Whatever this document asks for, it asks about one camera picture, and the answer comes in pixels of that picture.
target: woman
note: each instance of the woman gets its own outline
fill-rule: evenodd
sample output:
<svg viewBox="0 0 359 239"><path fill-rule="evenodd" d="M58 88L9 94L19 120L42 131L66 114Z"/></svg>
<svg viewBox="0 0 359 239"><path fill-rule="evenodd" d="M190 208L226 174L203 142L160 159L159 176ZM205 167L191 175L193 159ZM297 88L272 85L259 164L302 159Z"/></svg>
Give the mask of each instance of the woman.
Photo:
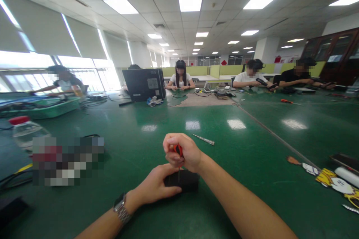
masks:
<svg viewBox="0 0 359 239"><path fill-rule="evenodd" d="M260 59L252 59L249 60L247 63L247 71L240 73L236 76L236 78L233 81L233 87L235 88L243 88L248 86L258 87L261 85L258 81L256 81L257 78L260 78L264 82L268 84L267 88L272 86L273 83L266 80L266 78L263 76L263 74L258 73L259 70L263 68L263 63ZM278 88L276 86L273 89L270 89L271 91L274 91Z"/></svg>
<svg viewBox="0 0 359 239"><path fill-rule="evenodd" d="M183 60L178 60L176 62L175 73L172 75L170 81L168 82L166 89L168 90L177 90L180 88L183 90L194 89L196 86L191 78L191 76L186 73L186 64Z"/></svg>

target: black t-shirt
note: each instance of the black t-shirt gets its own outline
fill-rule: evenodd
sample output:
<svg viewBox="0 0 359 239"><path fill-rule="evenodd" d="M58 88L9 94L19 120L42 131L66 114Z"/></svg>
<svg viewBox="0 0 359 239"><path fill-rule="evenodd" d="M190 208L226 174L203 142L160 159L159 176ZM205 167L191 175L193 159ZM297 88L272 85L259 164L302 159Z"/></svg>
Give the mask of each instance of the black t-shirt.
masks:
<svg viewBox="0 0 359 239"><path fill-rule="evenodd" d="M307 78L310 78L310 74L308 72L302 73L300 76L297 76L294 74L294 69L290 69L290 70L284 71L281 74L280 80L285 81L285 82L291 82L291 81L307 79Z"/></svg>

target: roller shade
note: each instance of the roller shade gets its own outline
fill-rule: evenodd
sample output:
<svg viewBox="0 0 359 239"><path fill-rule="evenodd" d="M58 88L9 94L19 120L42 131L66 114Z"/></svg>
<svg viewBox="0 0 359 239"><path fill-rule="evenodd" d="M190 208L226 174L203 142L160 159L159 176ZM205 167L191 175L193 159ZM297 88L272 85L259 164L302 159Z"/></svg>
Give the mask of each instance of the roller shade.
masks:
<svg viewBox="0 0 359 239"><path fill-rule="evenodd" d="M108 45L107 50L112 57L114 66L129 67L131 65L131 58L128 51L127 41L115 37L107 32L104 33Z"/></svg>
<svg viewBox="0 0 359 239"><path fill-rule="evenodd" d="M23 43L17 28L0 6L0 50L11 52L29 52Z"/></svg>
<svg viewBox="0 0 359 239"><path fill-rule="evenodd" d="M37 53L79 57L60 13L29 0L4 0Z"/></svg>
<svg viewBox="0 0 359 239"><path fill-rule="evenodd" d="M67 17L68 25L79 47L82 57L106 59L97 28Z"/></svg>

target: green workbench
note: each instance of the green workbench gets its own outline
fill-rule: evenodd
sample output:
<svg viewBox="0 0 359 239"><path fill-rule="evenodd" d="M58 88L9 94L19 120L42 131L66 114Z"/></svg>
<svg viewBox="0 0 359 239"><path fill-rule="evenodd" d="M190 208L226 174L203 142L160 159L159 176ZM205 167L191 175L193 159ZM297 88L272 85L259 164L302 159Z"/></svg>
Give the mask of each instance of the green workbench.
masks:
<svg viewBox="0 0 359 239"><path fill-rule="evenodd" d="M281 103L283 98L304 106ZM166 133L183 132L215 141L211 146L193 136L203 152L275 210L299 238L357 238L358 216L341 205L350 203L301 167L289 164L285 157L296 157L294 153L252 117L322 168L331 153L358 157L354 144L358 141L354 136L358 134L358 103L333 102L324 93L291 97L238 93L234 99L241 103L239 107L171 107L179 100L170 95L154 108L145 102L119 107L118 103L126 100L116 100L89 108L87 114L75 110L36 121L54 137L103 136L104 169L80 186L28 184L7 191L2 197L22 195L30 209L2 230L0 237L73 238L111 208L119 194L136 187L155 166L166 163L162 148ZM283 119L296 120L306 128L292 129ZM12 141L11 131L0 132L0 145L0 178L29 163ZM238 234L200 179L197 193L142 207L120 237L238 238Z"/></svg>

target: man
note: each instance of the man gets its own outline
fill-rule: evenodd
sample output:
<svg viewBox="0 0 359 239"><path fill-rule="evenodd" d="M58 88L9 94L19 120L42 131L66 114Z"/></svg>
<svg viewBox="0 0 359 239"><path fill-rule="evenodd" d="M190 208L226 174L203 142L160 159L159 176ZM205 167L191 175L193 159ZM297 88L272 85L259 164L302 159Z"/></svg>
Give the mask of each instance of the man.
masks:
<svg viewBox="0 0 359 239"><path fill-rule="evenodd" d="M47 86L45 88L30 91L30 93L37 93L40 91L50 91L61 87L61 92L59 93L49 93L48 96L57 96L65 93L74 93L72 86L78 85L82 92L84 91L84 86L81 80L75 77L74 74L70 73L68 68L62 65L54 65L47 68L48 73L57 75L58 80L56 80L53 85Z"/></svg>
<svg viewBox="0 0 359 239"><path fill-rule="evenodd" d="M279 86L289 87L289 86L301 86L303 84L308 84L323 89L333 89L336 86L336 84L329 85L330 82L326 84L315 82L313 79L310 78L308 68L310 66L315 66L316 64L317 63L312 57L305 57L297 60L295 62L295 67L293 69L284 71L281 74Z"/></svg>
<svg viewBox="0 0 359 239"><path fill-rule="evenodd" d="M243 88L243 87L258 87L262 85L258 81L257 78L260 78L265 83L268 84L267 88L272 86L272 82L269 82L261 73L258 73L259 70L263 68L263 63L260 59L252 59L247 63L247 71L240 73L237 75L233 81L234 88ZM276 86L270 91L275 91L278 87Z"/></svg>
<svg viewBox="0 0 359 239"><path fill-rule="evenodd" d="M182 157L174 151L174 145L182 147ZM123 195L119 201L116 200L117 212L113 208L108 210L80 233L77 239L115 238L140 206L180 193L180 187L165 187L163 180L178 171L178 167L181 166L202 177L223 206L241 238L297 238L267 204L204 154L190 137L178 133L167 134L163 148L169 164L159 165L153 169L138 187Z"/></svg>

